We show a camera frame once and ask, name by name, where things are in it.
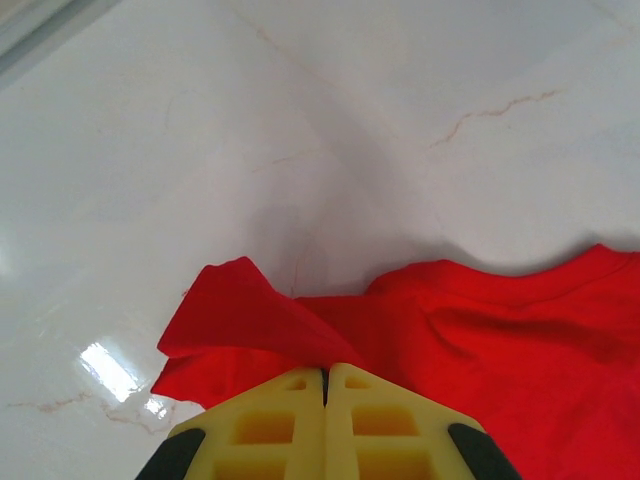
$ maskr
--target glossy floor surface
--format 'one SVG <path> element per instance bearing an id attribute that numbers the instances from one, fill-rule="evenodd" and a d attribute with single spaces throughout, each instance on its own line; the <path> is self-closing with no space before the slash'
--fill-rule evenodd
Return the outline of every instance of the glossy floor surface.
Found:
<path id="1" fill-rule="evenodd" d="M 149 387 L 206 263 L 316 295 L 640 248 L 635 0 L 122 0 L 5 80 L 3 478 L 133 478 L 199 411 Z"/>

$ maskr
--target white marble floor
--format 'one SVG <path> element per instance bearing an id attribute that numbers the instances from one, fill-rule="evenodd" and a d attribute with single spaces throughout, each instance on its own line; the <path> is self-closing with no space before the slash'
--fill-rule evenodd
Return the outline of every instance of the white marble floor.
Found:
<path id="1" fill-rule="evenodd" d="M 635 0 L 122 0 L 0 77 L 7 479 L 133 478 L 199 269 L 293 295 L 640 249 Z"/>

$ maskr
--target red cloth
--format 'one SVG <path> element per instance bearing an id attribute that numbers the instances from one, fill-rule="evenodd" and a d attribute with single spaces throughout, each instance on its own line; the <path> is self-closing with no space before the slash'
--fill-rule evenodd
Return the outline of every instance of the red cloth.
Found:
<path id="1" fill-rule="evenodd" d="M 474 417 L 525 479 L 638 480 L 639 258 L 596 246 L 515 278 L 443 260 L 296 300 L 246 258 L 209 266 L 158 344 L 152 391 L 208 408 L 348 362 Z"/>

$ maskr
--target red t-shirt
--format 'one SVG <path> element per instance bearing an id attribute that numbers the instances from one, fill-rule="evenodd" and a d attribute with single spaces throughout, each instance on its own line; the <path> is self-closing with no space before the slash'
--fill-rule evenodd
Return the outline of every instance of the red t-shirt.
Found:
<path id="1" fill-rule="evenodd" d="M 289 299 L 246 258 L 206 267 L 155 393 L 209 408 L 347 362 L 478 420 L 525 479 L 640 479 L 640 263 L 596 246 L 524 277 L 449 261 L 361 296 Z"/>

